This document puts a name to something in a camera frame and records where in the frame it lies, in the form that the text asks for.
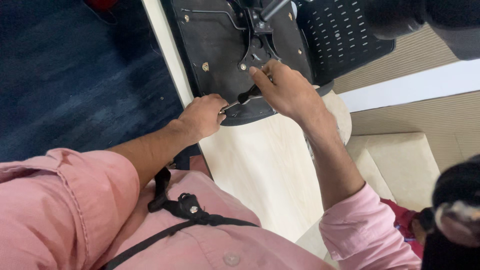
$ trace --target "blue carpet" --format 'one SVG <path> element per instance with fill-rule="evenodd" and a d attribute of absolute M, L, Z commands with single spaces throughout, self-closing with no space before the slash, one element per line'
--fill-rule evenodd
<path fill-rule="evenodd" d="M 182 112 L 141 0 L 120 0 L 115 25 L 81 0 L 6 0 L 0 11 L 0 161 L 106 149 Z M 199 150 L 187 152 L 177 163 Z"/>

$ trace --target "shirt sleeve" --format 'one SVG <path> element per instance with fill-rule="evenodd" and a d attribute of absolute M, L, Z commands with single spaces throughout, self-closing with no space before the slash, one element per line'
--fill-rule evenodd
<path fill-rule="evenodd" d="M 0 269 L 89 269 L 138 199 L 133 165 L 110 151 L 54 149 L 0 164 Z"/>
<path fill-rule="evenodd" d="M 395 215 L 368 185 L 328 209 L 323 241 L 341 269 L 420 269 L 421 260 L 393 227 Z"/>

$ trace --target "screwdriver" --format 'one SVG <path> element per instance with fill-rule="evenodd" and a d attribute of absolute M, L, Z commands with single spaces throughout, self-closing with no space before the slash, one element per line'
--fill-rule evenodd
<path fill-rule="evenodd" d="M 263 96 L 262 96 L 262 92 L 260 91 L 260 88 L 258 88 L 257 85 L 253 85 L 252 87 L 250 87 L 250 89 L 247 92 L 239 94 L 238 97 L 237 97 L 237 101 L 223 107 L 222 110 L 220 110 L 220 112 L 218 114 L 225 113 L 225 110 L 230 109 L 231 107 L 233 107 L 237 104 L 245 105 L 251 99 L 261 98 L 261 97 L 263 97 Z"/>

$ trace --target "pink shirt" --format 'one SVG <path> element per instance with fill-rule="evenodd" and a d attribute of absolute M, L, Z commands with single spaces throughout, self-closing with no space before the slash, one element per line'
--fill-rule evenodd
<path fill-rule="evenodd" d="M 201 172 L 171 171 L 168 197 L 195 194 L 211 214 L 258 217 Z M 54 149 L 0 164 L 0 269 L 98 269 L 117 254 L 185 220 L 148 213 L 155 183 L 109 151 Z M 368 186 L 325 212 L 320 230 L 344 269 L 419 269 L 420 259 L 392 226 L 394 214 Z M 262 228 L 195 225 L 164 238 L 117 269 L 332 269 Z"/>

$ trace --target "shirt button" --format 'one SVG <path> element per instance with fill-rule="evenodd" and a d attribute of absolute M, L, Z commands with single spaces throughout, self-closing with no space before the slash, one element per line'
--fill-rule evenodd
<path fill-rule="evenodd" d="M 232 252 L 227 252 L 223 256 L 223 261 L 228 266 L 237 266 L 240 263 L 240 256 Z"/>

